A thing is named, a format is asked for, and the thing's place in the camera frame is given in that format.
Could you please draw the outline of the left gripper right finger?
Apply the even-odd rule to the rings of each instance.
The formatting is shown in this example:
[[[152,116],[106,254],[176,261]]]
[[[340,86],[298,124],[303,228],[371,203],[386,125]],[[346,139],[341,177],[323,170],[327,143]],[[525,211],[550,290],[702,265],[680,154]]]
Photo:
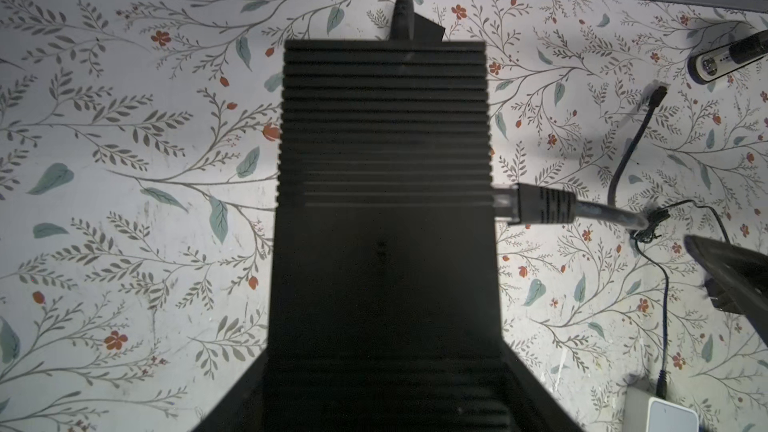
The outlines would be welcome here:
[[[505,404],[511,431],[581,432],[582,428],[505,342],[501,345]]]

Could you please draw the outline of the floral patterned table mat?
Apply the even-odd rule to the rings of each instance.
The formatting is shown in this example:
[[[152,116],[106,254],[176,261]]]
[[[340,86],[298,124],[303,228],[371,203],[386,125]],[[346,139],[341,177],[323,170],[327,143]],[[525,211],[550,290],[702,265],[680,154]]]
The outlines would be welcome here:
[[[267,341],[282,55],[383,39],[395,0],[1,0],[1,427],[187,431]],[[414,0],[487,46],[501,183],[601,201],[693,199],[767,249],[767,64],[692,83],[689,54],[763,14],[634,0]],[[506,340],[589,431],[621,427],[662,349],[663,274],[619,227],[496,230]],[[643,251],[669,273],[668,397],[707,431],[767,427],[767,347],[716,310],[672,209]]]

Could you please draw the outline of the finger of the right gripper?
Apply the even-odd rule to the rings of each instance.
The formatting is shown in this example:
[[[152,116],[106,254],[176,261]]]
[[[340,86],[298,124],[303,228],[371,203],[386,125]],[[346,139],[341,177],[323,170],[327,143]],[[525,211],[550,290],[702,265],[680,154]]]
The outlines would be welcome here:
[[[707,274],[712,305],[743,315],[767,342],[767,256],[722,241],[687,235],[684,247]]]

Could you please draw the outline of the small black adapter with cable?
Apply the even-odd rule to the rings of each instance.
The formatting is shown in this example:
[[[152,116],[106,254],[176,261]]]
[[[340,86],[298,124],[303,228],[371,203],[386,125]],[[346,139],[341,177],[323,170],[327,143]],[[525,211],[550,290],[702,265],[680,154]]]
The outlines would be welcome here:
[[[443,40],[444,33],[444,27],[415,12],[414,0],[396,0],[390,27],[392,41],[437,43]]]

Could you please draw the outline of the black white stapler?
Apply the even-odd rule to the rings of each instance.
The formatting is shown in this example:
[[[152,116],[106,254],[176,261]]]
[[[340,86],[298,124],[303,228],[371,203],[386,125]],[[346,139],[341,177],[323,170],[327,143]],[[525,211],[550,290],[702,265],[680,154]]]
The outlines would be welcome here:
[[[687,70],[697,84],[709,84],[767,55],[764,30],[731,44],[691,56]]]

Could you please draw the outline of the white network switch box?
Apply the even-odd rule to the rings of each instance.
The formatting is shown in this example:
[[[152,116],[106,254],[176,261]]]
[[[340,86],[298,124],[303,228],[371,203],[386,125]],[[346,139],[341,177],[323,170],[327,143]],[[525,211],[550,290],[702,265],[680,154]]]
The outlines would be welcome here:
[[[635,387],[627,389],[623,432],[697,432],[698,414]]]

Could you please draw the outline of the black power adapter with cable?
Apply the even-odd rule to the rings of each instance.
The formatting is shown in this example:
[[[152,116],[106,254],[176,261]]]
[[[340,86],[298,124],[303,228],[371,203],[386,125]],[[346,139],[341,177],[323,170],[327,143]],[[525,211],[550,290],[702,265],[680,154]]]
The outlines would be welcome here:
[[[646,222],[647,222],[646,227],[642,230],[635,231],[630,234],[631,239],[634,243],[634,246],[637,249],[637,251],[640,253],[640,255],[643,258],[645,258],[649,263],[653,264],[656,268],[658,268],[663,274],[663,295],[662,295],[662,301],[661,301],[661,304],[662,304],[661,365],[660,365],[660,370],[659,370],[659,374],[658,374],[658,378],[655,386],[655,396],[659,399],[666,399],[667,391],[668,391],[668,374],[667,374],[668,346],[669,346],[668,300],[669,300],[669,291],[670,291],[670,276],[668,271],[660,263],[656,262],[654,259],[651,259],[642,250],[640,244],[650,244],[653,240],[657,239],[659,235],[656,233],[656,231],[662,223],[664,223],[665,221],[671,218],[670,211],[674,208],[682,207],[684,205],[691,205],[696,209],[703,209],[703,210],[709,211],[714,217],[714,220],[720,229],[722,238],[724,239],[725,243],[726,244],[731,243],[731,240],[725,228],[724,222],[721,216],[715,210],[715,208],[710,205],[699,204],[693,199],[678,201],[670,205],[652,210],[651,212],[648,212],[645,216]]]

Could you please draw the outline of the black network switch box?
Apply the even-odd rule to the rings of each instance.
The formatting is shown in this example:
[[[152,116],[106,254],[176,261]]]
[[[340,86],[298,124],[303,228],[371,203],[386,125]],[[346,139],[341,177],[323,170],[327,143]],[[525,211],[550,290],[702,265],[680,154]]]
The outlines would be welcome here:
[[[507,431],[486,56],[292,41],[264,427]]]

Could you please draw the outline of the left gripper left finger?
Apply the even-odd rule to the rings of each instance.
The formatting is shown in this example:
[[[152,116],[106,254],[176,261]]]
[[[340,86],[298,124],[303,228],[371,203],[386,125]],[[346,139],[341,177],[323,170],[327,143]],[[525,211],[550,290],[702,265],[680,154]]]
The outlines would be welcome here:
[[[223,399],[193,429],[194,432],[253,432],[263,430],[264,350]]]

